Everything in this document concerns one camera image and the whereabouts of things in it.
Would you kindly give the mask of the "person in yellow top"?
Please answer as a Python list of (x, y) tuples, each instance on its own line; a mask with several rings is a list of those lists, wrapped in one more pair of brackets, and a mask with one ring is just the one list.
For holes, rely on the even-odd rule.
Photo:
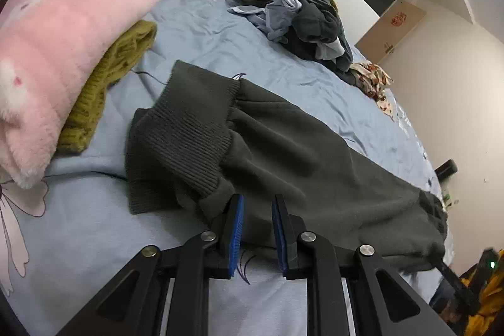
[(497, 267), (479, 295), (478, 310), (456, 310), (448, 304), (435, 310), (457, 335), (503, 334), (503, 251), (497, 252)]

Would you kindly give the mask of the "blue floral duvet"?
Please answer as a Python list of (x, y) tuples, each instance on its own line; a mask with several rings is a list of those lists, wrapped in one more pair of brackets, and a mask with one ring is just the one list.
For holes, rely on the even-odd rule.
[(149, 14), (156, 40), (108, 92), (90, 147), (53, 159), (29, 190), (1, 175), (1, 231), (14, 232), (1, 238), (1, 290), (29, 334), (56, 334), (143, 247), (176, 247), (203, 231), (181, 209), (134, 215), (128, 207), (126, 135), (134, 112), (161, 95), (177, 60), (226, 77), (243, 75), (324, 122), (385, 170), (441, 193), (404, 113), (387, 117), (322, 65), (270, 43), (230, 14), (228, 2), (159, 1)]

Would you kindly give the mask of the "black box on floor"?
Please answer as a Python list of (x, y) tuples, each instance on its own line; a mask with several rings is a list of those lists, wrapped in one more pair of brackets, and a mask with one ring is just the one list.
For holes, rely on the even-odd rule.
[(449, 179), (449, 177), (452, 177), (452, 175), (456, 174), (457, 172), (458, 166), (452, 159), (447, 160), (435, 169), (438, 182), (446, 181), (447, 179)]

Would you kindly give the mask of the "pile of dark clothes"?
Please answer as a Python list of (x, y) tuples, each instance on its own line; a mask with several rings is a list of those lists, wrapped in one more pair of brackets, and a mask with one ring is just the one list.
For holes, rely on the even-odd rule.
[(302, 60), (318, 62), (346, 83), (354, 58), (331, 0), (240, 0), (232, 14), (246, 18), (269, 41)]

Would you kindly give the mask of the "pink fluffy blanket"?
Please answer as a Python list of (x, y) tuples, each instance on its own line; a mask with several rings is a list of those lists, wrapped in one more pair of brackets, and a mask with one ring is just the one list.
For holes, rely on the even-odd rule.
[(8, 0), (1, 12), (1, 168), (41, 181), (84, 84), (160, 0)]

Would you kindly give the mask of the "olive knitted garment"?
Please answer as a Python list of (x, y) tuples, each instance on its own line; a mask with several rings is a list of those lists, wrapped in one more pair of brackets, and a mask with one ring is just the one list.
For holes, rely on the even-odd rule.
[(119, 82), (152, 46), (157, 24), (140, 20), (109, 47), (86, 81), (64, 124), (58, 153), (79, 154), (87, 149), (105, 106), (109, 86)]

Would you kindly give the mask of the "dark grey sweatpants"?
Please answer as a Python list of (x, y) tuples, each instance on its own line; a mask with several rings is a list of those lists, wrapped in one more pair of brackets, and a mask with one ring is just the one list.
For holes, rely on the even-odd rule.
[(405, 272), (444, 257), (446, 213), (434, 194), (350, 148), (300, 107), (246, 79), (177, 61), (126, 143), (134, 214), (184, 208), (205, 222), (244, 197), (243, 242), (273, 247), (272, 201), (338, 247), (372, 245)]

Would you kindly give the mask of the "beige patterned garment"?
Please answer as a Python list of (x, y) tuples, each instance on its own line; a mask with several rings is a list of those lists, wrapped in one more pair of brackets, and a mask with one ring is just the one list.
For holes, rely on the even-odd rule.
[(355, 81), (355, 86), (370, 99), (374, 100), (382, 113), (393, 117), (393, 108), (385, 91), (393, 83), (392, 77), (380, 65), (369, 60), (354, 62), (348, 69)]

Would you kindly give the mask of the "wooden door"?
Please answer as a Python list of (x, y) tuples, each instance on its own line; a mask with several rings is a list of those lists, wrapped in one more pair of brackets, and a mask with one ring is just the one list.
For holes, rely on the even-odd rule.
[(357, 42), (356, 48), (370, 62), (379, 64), (425, 17), (425, 10), (397, 0)]

